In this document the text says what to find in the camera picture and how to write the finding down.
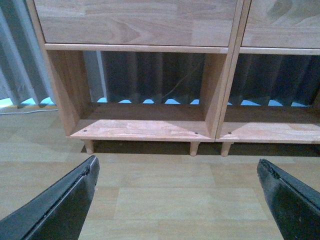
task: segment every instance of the laminate floor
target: laminate floor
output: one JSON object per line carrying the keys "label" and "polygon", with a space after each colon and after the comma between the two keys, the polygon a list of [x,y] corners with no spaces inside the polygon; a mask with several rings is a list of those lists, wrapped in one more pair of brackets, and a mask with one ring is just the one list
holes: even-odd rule
{"label": "laminate floor", "polygon": [[[0,128],[0,218],[89,157],[83,142],[65,137],[58,112],[1,115]],[[283,239],[264,200],[258,161],[266,158],[320,191],[319,149],[235,144],[221,157],[220,148],[202,143],[191,157],[188,143],[96,142],[100,173],[79,239]]]}

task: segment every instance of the drawer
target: drawer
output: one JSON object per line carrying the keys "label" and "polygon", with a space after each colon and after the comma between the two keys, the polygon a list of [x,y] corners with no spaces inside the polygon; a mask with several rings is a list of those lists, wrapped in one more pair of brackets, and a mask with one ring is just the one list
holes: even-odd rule
{"label": "drawer", "polygon": [[47,43],[227,47],[237,0],[34,0]]}
{"label": "drawer", "polygon": [[252,0],[242,46],[320,49],[320,1]]}

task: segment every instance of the curtain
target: curtain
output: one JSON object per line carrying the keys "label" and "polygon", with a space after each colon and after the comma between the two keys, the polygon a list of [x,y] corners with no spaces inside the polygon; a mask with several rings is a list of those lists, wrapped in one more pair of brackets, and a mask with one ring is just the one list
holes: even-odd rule
{"label": "curtain", "polygon": [[93,102],[190,104],[200,97],[204,54],[86,51],[84,59]]}
{"label": "curtain", "polygon": [[0,1],[0,99],[36,104],[54,95],[38,41],[22,0]]}
{"label": "curtain", "polygon": [[229,102],[309,106],[320,88],[320,56],[240,54]]}

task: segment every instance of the shelf board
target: shelf board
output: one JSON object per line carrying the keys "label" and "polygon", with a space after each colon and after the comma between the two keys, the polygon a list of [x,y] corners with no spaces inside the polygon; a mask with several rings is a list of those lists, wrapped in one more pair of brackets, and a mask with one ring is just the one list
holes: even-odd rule
{"label": "shelf board", "polygon": [[216,142],[320,144],[320,113],[309,107],[228,106]]}
{"label": "shelf board", "polygon": [[125,44],[45,43],[46,50],[227,54],[228,47]]}
{"label": "shelf board", "polygon": [[93,103],[73,139],[214,142],[199,105]]}
{"label": "shelf board", "polygon": [[241,54],[275,54],[275,55],[320,55],[320,49],[312,48],[279,48],[279,47],[245,47]]}

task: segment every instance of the cabinet leg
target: cabinet leg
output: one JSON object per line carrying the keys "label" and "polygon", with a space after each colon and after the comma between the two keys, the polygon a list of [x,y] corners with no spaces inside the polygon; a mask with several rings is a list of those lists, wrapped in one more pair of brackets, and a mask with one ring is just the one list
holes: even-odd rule
{"label": "cabinet leg", "polygon": [[229,154],[229,150],[231,145],[234,144],[234,142],[223,142],[222,143],[222,149],[221,149],[221,156],[227,157]]}
{"label": "cabinet leg", "polygon": [[197,141],[190,142],[190,155],[192,157],[197,155],[199,144],[200,142]]}
{"label": "cabinet leg", "polygon": [[84,146],[87,154],[93,154],[94,149],[94,141],[93,140],[82,140],[84,142]]}

